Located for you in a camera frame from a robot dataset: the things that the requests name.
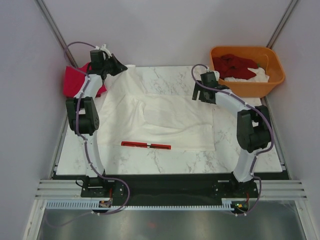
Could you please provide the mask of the white t-shirt red print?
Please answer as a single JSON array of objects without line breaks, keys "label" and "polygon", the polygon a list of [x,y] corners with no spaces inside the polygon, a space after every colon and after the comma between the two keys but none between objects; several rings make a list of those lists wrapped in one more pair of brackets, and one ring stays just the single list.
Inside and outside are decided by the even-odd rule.
[{"label": "white t-shirt red print", "polygon": [[96,99],[97,142],[170,145],[173,150],[214,151],[213,105],[190,96],[148,93],[134,65],[106,79],[108,91]]}]

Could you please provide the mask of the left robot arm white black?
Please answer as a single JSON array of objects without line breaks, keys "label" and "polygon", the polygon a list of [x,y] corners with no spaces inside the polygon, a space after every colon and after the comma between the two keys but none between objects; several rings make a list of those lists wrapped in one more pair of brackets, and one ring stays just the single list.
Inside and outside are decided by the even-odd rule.
[{"label": "left robot arm white black", "polygon": [[106,196],[110,191],[109,183],[104,180],[114,179],[105,176],[105,168],[100,158],[97,140],[100,119],[95,98],[108,75],[116,76],[127,69],[108,50],[91,50],[84,82],[79,91],[65,102],[69,128],[77,135],[82,147],[85,175],[89,179],[99,178],[92,185],[92,191],[99,197]]}]

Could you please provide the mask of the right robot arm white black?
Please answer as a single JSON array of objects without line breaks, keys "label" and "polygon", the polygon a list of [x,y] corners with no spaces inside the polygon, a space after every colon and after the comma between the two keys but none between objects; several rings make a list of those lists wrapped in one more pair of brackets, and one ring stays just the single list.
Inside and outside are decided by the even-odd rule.
[{"label": "right robot arm white black", "polygon": [[236,118],[236,139],[240,155],[232,172],[234,181],[229,191],[235,197],[247,191],[246,182],[254,178],[254,167],[258,155],[273,148],[274,133],[269,109],[265,105],[251,106],[225,85],[217,81],[217,71],[207,71],[195,80],[194,94],[205,103],[226,109]]}]

